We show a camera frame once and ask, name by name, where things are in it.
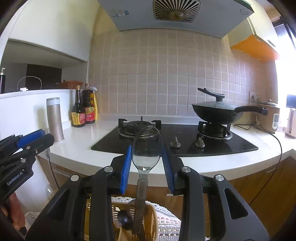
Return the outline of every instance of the wall socket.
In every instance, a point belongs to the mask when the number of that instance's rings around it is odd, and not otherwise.
[[[259,95],[250,91],[250,101],[257,102],[259,100]]]

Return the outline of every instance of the stove knob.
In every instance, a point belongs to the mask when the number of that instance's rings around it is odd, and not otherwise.
[[[197,141],[194,143],[194,147],[199,148],[199,149],[203,149],[205,147],[205,144],[204,144],[201,137],[199,137],[197,139]]]
[[[171,146],[171,148],[173,148],[173,149],[179,149],[179,148],[180,148],[181,144],[180,144],[180,142],[178,142],[177,137],[175,137],[175,141],[172,141],[172,142],[170,143],[170,146]]]

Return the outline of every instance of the bottle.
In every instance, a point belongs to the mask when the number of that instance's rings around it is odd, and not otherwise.
[[[74,127],[85,126],[85,110],[80,97],[80,86],[76,86],[75,104],[72,109],[72,124]]]
[[[94,91],[89,87],[89,84],[85,84],[85,89],[82,91],[83,107],[85,109],[85,123],[91,124],[95,122],[94,111]]]
[[[4,87],[5,87],[5,74],[4,74],[5,68],[2,68],[0,72],[0,94],[4,93]]]
[[[46,112],[49,133],[54,136],[55,143],[62,141],[64,139],[64,133],[62,128],[59,97],[46,99]]]

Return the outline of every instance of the range hood label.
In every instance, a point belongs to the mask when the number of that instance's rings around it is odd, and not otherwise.
[[[129,14],[128,11],[125,10],[123,12],[118,12],[118,13],[112,14],[112,17],[114,19],[116,19],[116,18],[120,18],[120,17],[125,16],[125,15],[128,15],[128,14]]]

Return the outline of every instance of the rice cooker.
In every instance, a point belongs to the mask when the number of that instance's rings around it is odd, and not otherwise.
[[[270,133],[275,133],[279,125],[279,111],[280,108],[277,104],[272,103],[272,100],[261,101],[257,103],[258,106],[268,109],[268,115],[256,115],[257,120],[265,130]],[[258,130],[264,131],[260,125],[256,123]]]

